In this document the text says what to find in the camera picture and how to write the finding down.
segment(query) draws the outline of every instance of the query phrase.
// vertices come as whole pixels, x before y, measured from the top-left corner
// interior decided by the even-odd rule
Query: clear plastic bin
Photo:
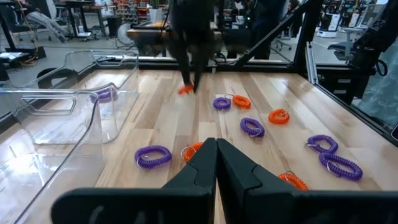
[[[138,55],[121,51],[77,51],[65,64],[23,88],[88,90],[99,95],[104,142],[117,138],[138,97]]]
[[[51,223],[59,195],[95,185],[104,167],[98,101],[89,91],[0,89],[16,122],[0,142],[1,223]]]

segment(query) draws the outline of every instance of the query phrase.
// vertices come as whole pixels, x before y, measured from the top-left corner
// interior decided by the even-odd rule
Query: cable
[[[23,18],[24,18],[24,20],[25,20],[25,23],[27,24],[29,30],[30,30],[31,32],[34,32],[33,29],[32,29],[32,27],[30,26],[29,21],[26,19],[26,15],[25,15],[25,12],[24,12],[24,8],[22,7],[21,2],[20,2],[19,0],[17,0],[17,2],[18,2],[18,5],[19,5],[19,8],[20,8],[20,10],[21,10],[22,16],[23,16]],[[36,56],[37,56],[37,54],[38,54],[38,52],[39,52],[39,49],[37,48],[36,38],[33,38],[33,46],[34,46],[35,49],[36,49],[35,55],[34,55],[32,58],[26,60],[25,62],[22,62],[22,63],[21,63],[22,66],[34,66],[34,65],[35,65],[35,63],[34,63],[34,62],[31,62],[31,61],[33,61],[33,60],[36,59]]]

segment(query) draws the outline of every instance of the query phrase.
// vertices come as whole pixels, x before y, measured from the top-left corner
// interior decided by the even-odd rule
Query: computer monitor
[[[365,10],[365,13],[359,19],[361,27],[367,27],[372,23],[373,19],[379,14],[380,10],[383,9],[384,5],[380,4],[369,4]]]

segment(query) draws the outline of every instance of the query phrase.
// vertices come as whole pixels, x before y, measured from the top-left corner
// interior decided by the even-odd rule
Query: black chair
[[[22,13],[22,11],[19,8],[16,8],[14,6],[9,6],[10,9],[13,12],[13,17],[14,17],[14,21],[15,21],[15,25],[18,27],[24,27],[24,28],[28,28],[28,29],[32,29],[33,31],[33,38],[31,38],[31,42],[35,42],[35,40],[39,39],[39,32],[37,32],[37,29],[39,29],[41,27],[40,24],[37,24],[35,22],[32,21],[28,21],[27,19],[24,18],[24,15]],[[21,33],[18,32],[17,36],[19,38],[19,41],[24,41],[21,37]],[[47,39],[49,41],[52,40],[51,36],[48,35]]]

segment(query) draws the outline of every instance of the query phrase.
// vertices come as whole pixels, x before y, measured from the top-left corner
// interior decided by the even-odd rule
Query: purple coiled keychain
[[[329,149],[325,149],[323,147],[321,147],[317,142],[318,141],[326,141],[327,143],[330,144],[330,148]],[[308,147],[311,147],[313,150],[319,152],[319,153],[335,153],[338,149],[338,144],[335,140],[333,140],[330,136],[324,135],[324,134],[319,134],[316,136],[312,136],[309,137],[309,139],[307,140],[308,143],[306,143],[305,145]]]
[[[249,128],[248,124],[251,124],[256,128]],[[252,118],[243,118],[241,120],[241,128],[245,133],[248,133],[250,137],[264,137],[266,134],[266,130],[261,123]]]
[[[107,88],[105,90],[100,90],[97,91],[96,94],[98,94],[98,101],[99,103],[108,103],[110,101],[112,101],[112,99],[117,99],[118,98],[118,92],[114,89],[114,88]],[[90,96],[91,98],[91,102],[94,103],[95,102],[95,97],[94,96]]]
[[[344,159],[340,156],[324,152],[319,155],[319,161],[329,170],[329,172],[336,174],[338,177],[344,177],[349,180],[359,180],[360,178],[362,178],[363,171],[361,170],[361,168],[354,162]],[[353,172],[348,172],[340,169],[332,162],[346,166],[350,168]]]
[[[226,110],[230,109],[231,107],[231,100],[228,99],[227,97],[218,97],[215,98],[213,101],[213,107],[216,110]]]
[[[145,156],[145,154],[148,154],[150,152],[159,152],[159,153],[163,154],[164,156],[161,158],[158,158],[158,159],[144,160],[143,157],[149,158],[148,156]],[[172,159],[172,154],[164,146],[147,146],[147,147],[138,149],[134,155],[134,158],[136,159],[137,166],[139,166],[140,168],[152,169],[152,168],[161,166],[161,165],[165,164],[166,162],[170,161]]]

